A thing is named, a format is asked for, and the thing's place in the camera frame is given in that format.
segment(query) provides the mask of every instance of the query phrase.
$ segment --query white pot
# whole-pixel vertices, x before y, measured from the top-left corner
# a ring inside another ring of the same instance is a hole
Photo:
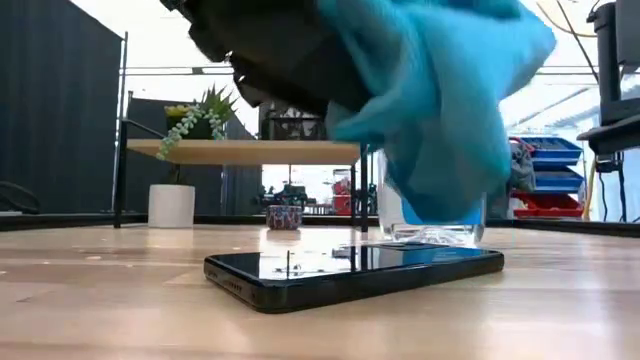
[[[196,188],[184,185],[151,185],[149,227],[180,229],[193,227]]]

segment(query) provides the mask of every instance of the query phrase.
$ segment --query blue storage bin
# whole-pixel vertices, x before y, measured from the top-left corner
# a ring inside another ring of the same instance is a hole
[[[520,137],[535,148],[534,165],[575,166],[580,160],[582,149],[559,137]]]
[[[543,167],[536,169],[536,194],[577,194],[584,178],[575,171],[564,168]]]

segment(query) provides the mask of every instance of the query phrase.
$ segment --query hanging plant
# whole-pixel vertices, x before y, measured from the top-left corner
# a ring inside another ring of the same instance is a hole
[[[224,90],[216,91],[214,86],[205,91],[200,102],[165,107],[169,132],[160,142],[156,158],[166,160],[182,139],[224,139],[225,124],[234,115],[233,105],[237,101],[231,100],[231,94],[223,96]]]

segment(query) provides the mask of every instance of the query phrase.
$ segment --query blue cloth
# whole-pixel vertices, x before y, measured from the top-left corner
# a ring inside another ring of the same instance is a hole
[[[384,149],[388,177],[422,219],[452,221],[504,187],[510,148],[499,102],[555,47],[517,0],[316,0],[372,99],[330,104],[329,135]]]

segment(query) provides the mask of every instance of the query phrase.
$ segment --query black smartphone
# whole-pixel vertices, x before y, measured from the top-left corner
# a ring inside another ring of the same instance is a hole
[[[497,251],[421,243],[209,256],[207,279],[262,313],[286,313],[501,271]]]

